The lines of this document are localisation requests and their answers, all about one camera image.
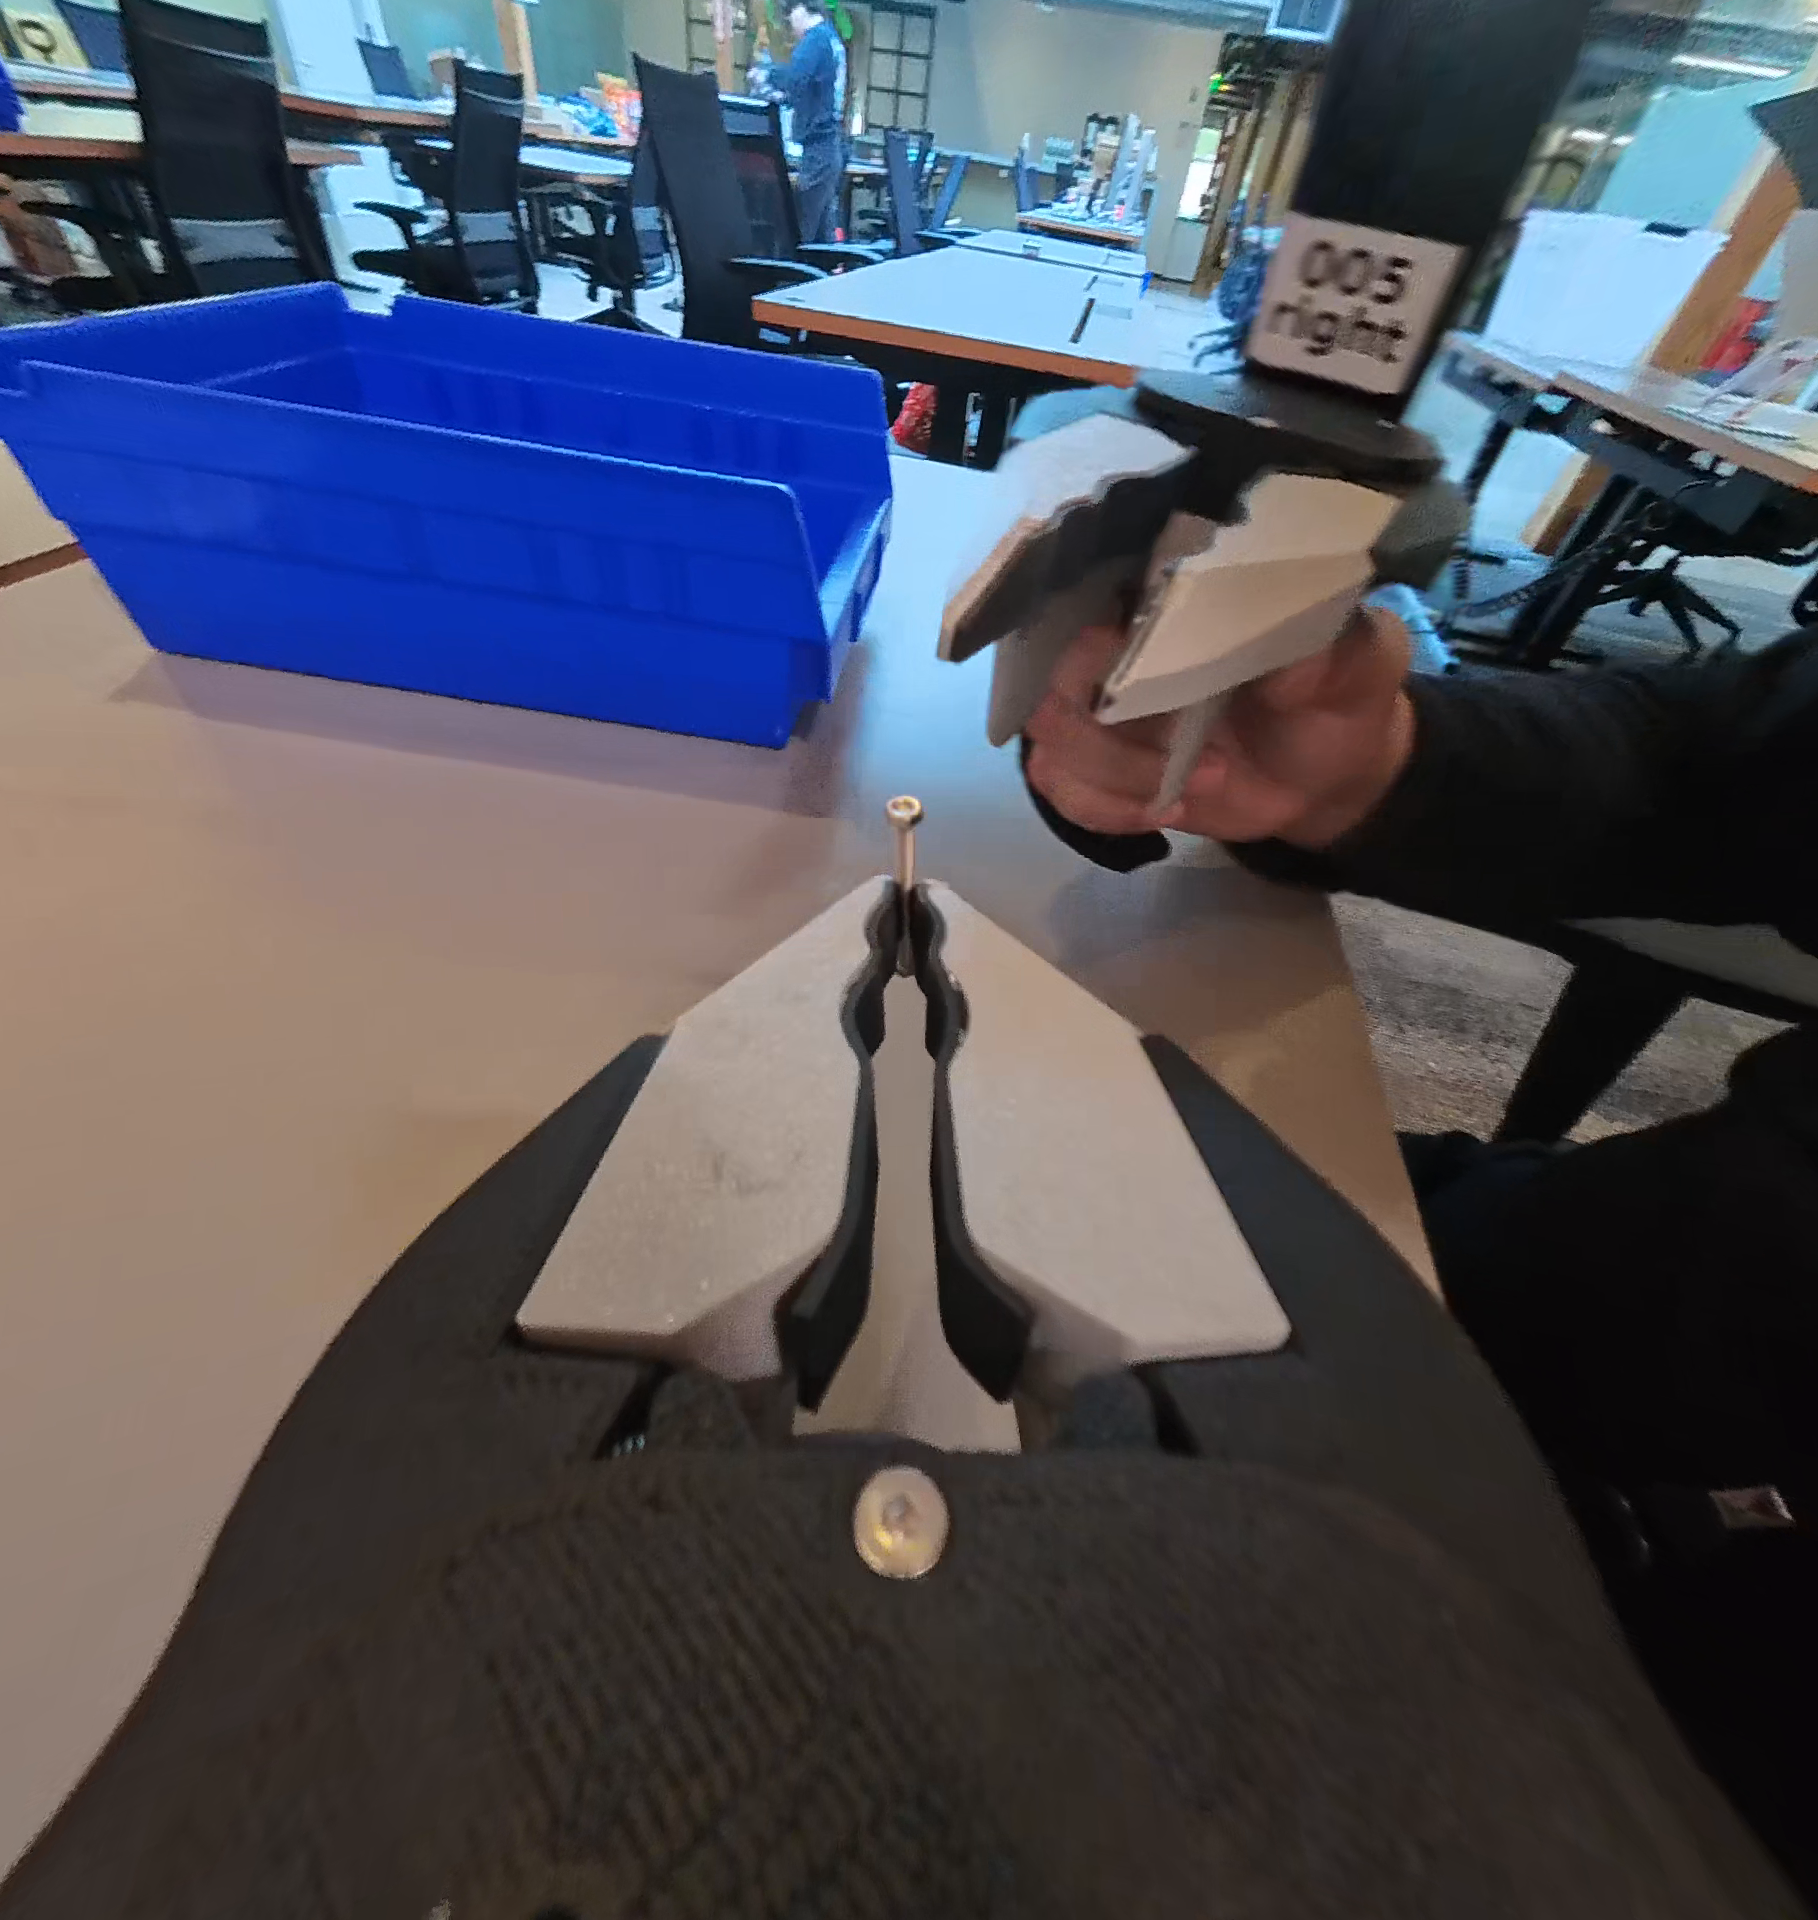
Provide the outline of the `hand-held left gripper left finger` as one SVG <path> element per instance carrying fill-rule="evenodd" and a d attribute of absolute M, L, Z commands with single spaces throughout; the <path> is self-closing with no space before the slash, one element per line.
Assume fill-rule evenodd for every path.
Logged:
<path fill-rule="evenodd" d="M 526 1344 L 822 1405 L 871 1297 L 899 908 L 869 877 L 677 1020 L 515 1311 Z"/>

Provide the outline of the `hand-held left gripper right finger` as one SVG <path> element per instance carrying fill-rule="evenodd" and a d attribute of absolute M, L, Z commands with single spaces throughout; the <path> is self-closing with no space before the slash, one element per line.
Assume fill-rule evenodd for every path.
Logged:
<path fill-rule="evenodd" d="M 928 1196 L 950 1354 L 998 1403 L 1290 1322 L 1148 1036 L 943 884 L 908 897 L 934 1067 Z"/>

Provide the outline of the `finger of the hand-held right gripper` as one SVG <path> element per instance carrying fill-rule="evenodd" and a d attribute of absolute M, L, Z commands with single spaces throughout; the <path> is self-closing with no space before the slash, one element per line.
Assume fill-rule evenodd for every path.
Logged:
<path fill-rule="evenodd" d="M 1009 745 L 1086 627 L 1137 602 L 1194 451 L 1157 427 L 1097 413 L 1018 446 L 994 471 L 1009 526 L 945 596 L 939 658 L 992 655 L 985 739 Z"/>
<path fill-rule="evenodd" d="M 1330 477 L 1266 471 L 1233 525 L 1174 515 L 1128 644 L 1102 680 L 1104 726 L 1168 723 L 1156 813 L 1176 803 L 1233 691 L 1341 635 L 1376 578 L 1401 495 Z"/>

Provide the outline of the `large blue plastic bin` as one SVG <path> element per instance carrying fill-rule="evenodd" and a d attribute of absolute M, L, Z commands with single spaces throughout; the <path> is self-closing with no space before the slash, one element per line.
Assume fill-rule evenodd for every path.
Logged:
<path fill-rule="evenodd" d="M 0 328 L 0 440 L 158 653 L 763 748 L 890 545 L 871 369 L 321 283 Z"/>

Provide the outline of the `person's right forearm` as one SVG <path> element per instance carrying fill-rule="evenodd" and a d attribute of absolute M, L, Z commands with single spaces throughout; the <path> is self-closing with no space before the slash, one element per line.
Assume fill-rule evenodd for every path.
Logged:
<path fill-rule="evenodd" d="M 1818 627 L 1754 655 L 1409 682 L 1412 747 L 1328 849 L 1258 877 L 1488 932 L 1770 928 L 1818 961 Z"/>

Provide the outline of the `grey desk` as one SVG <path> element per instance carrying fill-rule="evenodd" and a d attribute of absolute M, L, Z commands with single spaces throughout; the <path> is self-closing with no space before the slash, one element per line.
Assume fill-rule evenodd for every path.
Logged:
<path fill-rule="evenodd" d="M 0 1882 L 169 1641 L 270 1432 L 429 1221 L 625 1044 L 890 864 L 1167 1034 L 1433 1282 L 1328 906 L 1093 873 L 985 745 L 945 591 L 1009 521 L 895 459 L 780 752 L 163 657 L 0 589 Z"/>

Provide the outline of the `person's right hand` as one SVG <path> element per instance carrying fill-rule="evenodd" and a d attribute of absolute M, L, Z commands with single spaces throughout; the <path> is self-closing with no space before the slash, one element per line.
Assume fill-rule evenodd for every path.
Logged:
<path fill-rule="evenodd" d="M 1409 636 L 1365 607 L 1324 651 L 1233 690 L 1176 798 L 1163 802 L 1172 723 L 1093 714 L 1126 638 L 1117 625 L 1084 627 L 1022 737 L 1029 792 L 1073 829 L 1321 851 L 1376 809 L 1411 758 Z"/>

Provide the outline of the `wood-edged office table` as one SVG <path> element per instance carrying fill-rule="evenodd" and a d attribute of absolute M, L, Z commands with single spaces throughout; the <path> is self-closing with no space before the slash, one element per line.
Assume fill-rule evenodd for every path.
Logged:
<path fill-rule="evenodd" d="M 752 319 L 890 385 L 928 385 L 928 459 L 991 471 L 1024 404 L 1190 367 L 1220 317 L 1117 273 L 957 246 L 758 294 Z"/>

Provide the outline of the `white board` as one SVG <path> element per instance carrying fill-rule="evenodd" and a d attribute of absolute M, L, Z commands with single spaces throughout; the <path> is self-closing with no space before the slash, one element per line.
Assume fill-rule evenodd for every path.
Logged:
<path fill-rule="evenodd" d="M 1594 211 L 1528 209 L 1480 336 L 1559 369 L 1644 361 L 1726 239 Z"/>

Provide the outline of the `light wood office table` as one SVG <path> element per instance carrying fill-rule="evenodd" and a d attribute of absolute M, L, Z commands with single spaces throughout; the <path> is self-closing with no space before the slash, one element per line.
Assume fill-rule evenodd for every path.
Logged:
<path fill-rule="evenodd" d="M 1458 545 L 1444 635 L 1480 664 L 1548 669 L 1576 660 L 1598 613 L 1660 611 L 1686 658 L 1732 651 L 1733 616 L 1686 576 L 1691 561 L 1803 570 L 1818 563 L 1818 409 L 1737 411 L 1702 382 L 1658 369 L 1563 369 L 1556 358 L 1449 334 L 1445 385 L 1489 420 L 1464 481 L 1477 501 L 1519 435 L 1563 444 L 1600 488 L 1530 580 L 1473 594 L 1495 563 Z"/>

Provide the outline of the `black office chair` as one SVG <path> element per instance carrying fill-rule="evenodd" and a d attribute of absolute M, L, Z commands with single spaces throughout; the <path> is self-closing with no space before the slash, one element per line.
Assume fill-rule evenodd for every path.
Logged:
<path fill-rule="evenodd" d="M 880 262 L 869 246 L 809 242 L 778 101 L 719 92 L 712 75 L 633 59 L 642 149 L 680 264 L 680 336 L 710 349 L 783 349 L 752 301 Z"/>
<path fill-rule="evenodd" d="M 193 299 L 334 283 L 314 195 L 286 141 L 259 24 L 181 4 L 119 7 L 143 127 L 143 195 Z"/>
<path fill-rule="evenodd" d="M 352 255 L 359 272 L 398 279 L 422 299 L 537 310 L 534 250 L 521 204 L 523 86 L 473 63 L 451 66 L 447 152 L 435 173 L 442 224 L 424 209 L 361 202 L 389 218 L 402 244 Z"/>

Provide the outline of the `person's office chair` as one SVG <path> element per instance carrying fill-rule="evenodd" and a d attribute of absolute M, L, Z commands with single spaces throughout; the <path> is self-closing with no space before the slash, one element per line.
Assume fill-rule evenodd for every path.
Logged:
<path fill-rule="evenodd" d="M 1567 1139 L 1689 1000 L 1818 1022 L 1818 957 L 1763 924 L 1581 921 L 1510 939 L 1565 961 L 1568 979 L 1510 1095 L 1504 1144 Z"/>

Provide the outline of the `person's lap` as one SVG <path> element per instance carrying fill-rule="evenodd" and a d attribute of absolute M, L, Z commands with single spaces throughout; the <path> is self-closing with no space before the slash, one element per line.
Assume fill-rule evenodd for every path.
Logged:
<path fill-rule="evenodd" d="M 1818 1916 L 1818 1025 L 1688 1117 L 1401 1154 L 1636 1662 Z"/>

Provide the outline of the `wood-topped office table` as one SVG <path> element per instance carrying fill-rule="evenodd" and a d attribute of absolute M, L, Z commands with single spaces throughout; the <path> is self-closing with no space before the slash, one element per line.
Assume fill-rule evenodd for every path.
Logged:
<path fill-rule="evenodd" d="M 339 281 L 312 178 L 348 167 L 330 141 L 169 140 L 0 130 L 0 180 L 71 185 L 81 204 L 27 196 L 26 213 L 86 235 L 104 277 L 57 281 L 66 310 L 154 303 Z"/>

